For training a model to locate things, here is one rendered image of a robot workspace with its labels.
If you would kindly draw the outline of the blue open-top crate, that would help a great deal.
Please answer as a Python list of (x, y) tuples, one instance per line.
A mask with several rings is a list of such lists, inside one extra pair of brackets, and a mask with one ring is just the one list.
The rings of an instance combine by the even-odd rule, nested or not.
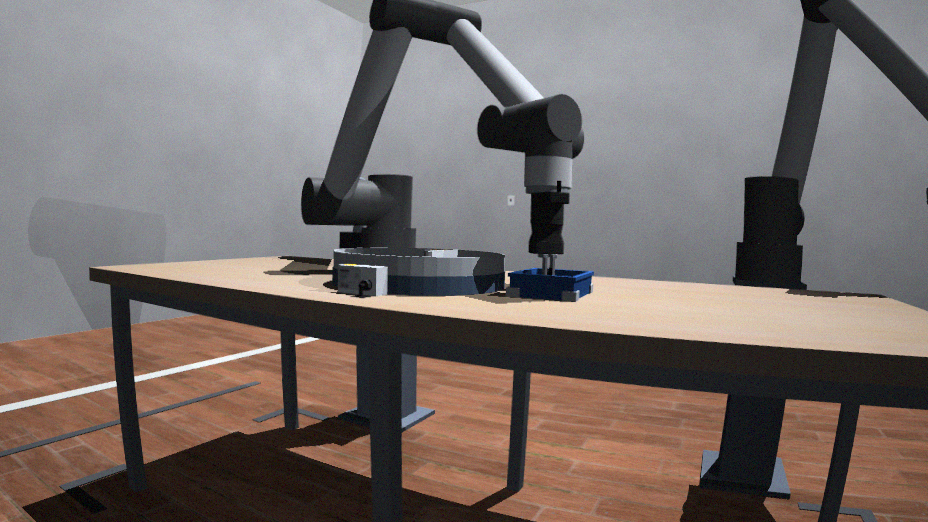
[(594, 275), (594, 271), (563, 269), (555, 269), (555, 276), (542, 275), (542, 268), (531, 268), (508, 273), (510, 287), (520, 288), (519, 297), (561, 301), (562, 291), (574, 292), (580, 290), (579, 298), (589, 294), (592, 275)]

